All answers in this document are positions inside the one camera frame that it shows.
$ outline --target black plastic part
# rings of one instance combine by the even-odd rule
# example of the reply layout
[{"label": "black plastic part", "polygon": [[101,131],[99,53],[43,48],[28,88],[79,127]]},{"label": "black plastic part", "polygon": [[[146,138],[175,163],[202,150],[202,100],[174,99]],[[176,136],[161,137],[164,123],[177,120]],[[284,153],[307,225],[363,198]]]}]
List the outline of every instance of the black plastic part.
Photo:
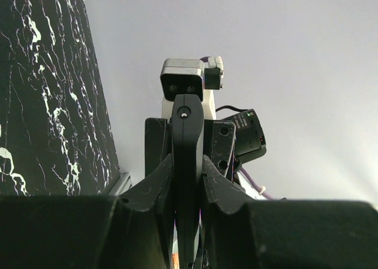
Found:
[{"label": "black plastic part", "polygon": [[193,94],[203,101],[204,84],[200,76],[163,74],[160,77],[164,97],[173,102],[177,95]]},{"label": "black plastic part", "polygon": [[229,168],[227,169],[227,172],[226,172],[226,179],[228,179],[230,182],[232,182],[233,175],[234,175],[233,167],[234,167],[234,156],[233,156],[233,151],[232,151],[232,156],[229,162]]},{"label": "black plastic part", "polygon": [[240,163],[257,159],[266,153],[265,135],[256,112],[251,109],[223,120],[236,125],[234,155]]},{"label": "black plastic part", "polygon": [[167,119],[149,118],[145,120],[144,146],[146,177],[171,153],[170,124]]},{"label": "black plastic part", "polygon": [[186,269],[195,260],[199,235],[198,187],[203,163],[204,113],[196,95],[176,96],[171,134],[179,260],[180,267]]},{"label": "black plastic part", "polygon": [[203,250],[203,241],[202,241],[202,231],[200,227],[200,238],[198,241],[198,250],[197,255],[195,257],[195,262],[193,264],[193,269],[202,269],[203,267],[203,259],[204,259],[204,250]]},{"label": "black plastic part", "polygon": [[205,89],[220,90],[220,68],[205,68]]},{"label": "black plastic part", "polygon": [[174,229],[172,155],[120,197],[127,216],[122,225],[125,249],[121,268],[170,268]]},{"label": "black plastic part", "polygon": [[204,156],[210,268],[378,268],[378,212],[350,201],[254,201]]},{"label": "black plastic part", "polygon": [[215,163],[218,171],[226,176],[232,169],[233,146],[235,142],[235,124],[231,122],[214,122],[213,137],[211,139],[210,160]]},{"label": "black plastic part", "polygon": [[[111,225],[124,218],[122,204],[109,196],[2,197],[1,267],[97,268],[106,247],[119,244],[105,241]],[[126,229],[118,230],[121,238]]]}]

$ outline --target purple cable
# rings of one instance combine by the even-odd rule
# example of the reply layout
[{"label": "purple cable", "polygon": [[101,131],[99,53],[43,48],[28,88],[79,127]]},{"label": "purple cable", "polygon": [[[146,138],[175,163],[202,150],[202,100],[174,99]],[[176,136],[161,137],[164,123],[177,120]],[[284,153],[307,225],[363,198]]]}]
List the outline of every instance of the purple cable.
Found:
[{"label": "purple cable", "polygon": [[[260,192],[262,189],[260,186],[257,185],[257,183],[252,179],[252,177],[248,174],[245,168],[240,169],[241,173],[246,177],[246,179],[250,182],[252,187],[257,191]],[[262,193],[262,196],[264,196],[268,200],[275,200],[271,195],[267,194],[266,192]]]}]

